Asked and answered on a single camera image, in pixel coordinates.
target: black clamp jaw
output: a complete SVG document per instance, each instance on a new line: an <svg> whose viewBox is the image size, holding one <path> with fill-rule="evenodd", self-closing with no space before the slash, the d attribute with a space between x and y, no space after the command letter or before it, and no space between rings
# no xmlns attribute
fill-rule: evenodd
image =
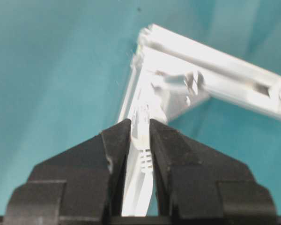
<svg viewBox="0 0 281 225"><path fill-rule="evenodd" d="M274 202L248 166L150 121L159 216L121 217L130 120L38 165L0 225L275 225Z"/></svg>

